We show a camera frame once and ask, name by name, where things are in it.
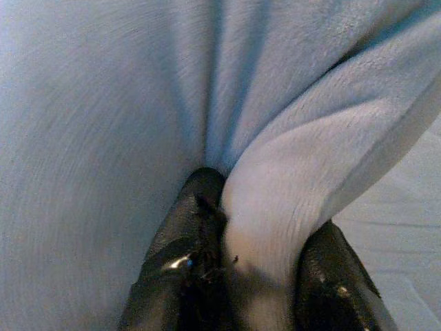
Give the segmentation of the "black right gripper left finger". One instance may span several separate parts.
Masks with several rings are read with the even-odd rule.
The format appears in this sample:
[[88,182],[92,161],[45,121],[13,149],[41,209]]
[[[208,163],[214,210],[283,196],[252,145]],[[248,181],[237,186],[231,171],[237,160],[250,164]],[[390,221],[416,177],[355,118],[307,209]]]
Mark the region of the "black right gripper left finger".
[[238,331],[221,252],[224,185],[212,168],[187,178],[130,288],[119,331]]

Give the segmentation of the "white quilted mattress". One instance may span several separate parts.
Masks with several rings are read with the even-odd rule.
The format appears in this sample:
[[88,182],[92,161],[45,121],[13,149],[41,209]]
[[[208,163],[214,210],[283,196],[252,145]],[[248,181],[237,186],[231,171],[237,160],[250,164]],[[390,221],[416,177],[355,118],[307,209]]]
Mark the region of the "white quilted mattress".
[[334,217],[400,331],[441,331],[441,115]]

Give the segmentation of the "yellow cartoon print blanket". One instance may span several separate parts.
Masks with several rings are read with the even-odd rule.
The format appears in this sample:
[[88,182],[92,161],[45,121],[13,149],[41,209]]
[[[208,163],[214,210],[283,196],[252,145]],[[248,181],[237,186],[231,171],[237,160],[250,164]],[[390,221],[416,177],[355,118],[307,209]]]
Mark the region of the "yellow cartoon print blanket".
[[441,0],[0,0],[0,331],[116,331],[210,167],[243,331],[441,112]]

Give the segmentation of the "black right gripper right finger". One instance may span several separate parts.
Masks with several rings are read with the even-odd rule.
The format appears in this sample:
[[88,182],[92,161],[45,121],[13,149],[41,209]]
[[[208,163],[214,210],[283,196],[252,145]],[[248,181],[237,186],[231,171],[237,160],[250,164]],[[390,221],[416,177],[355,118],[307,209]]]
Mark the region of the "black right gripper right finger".
[[296,331],[396,331],[369,273],[332,221],[303,246],[294,294]]

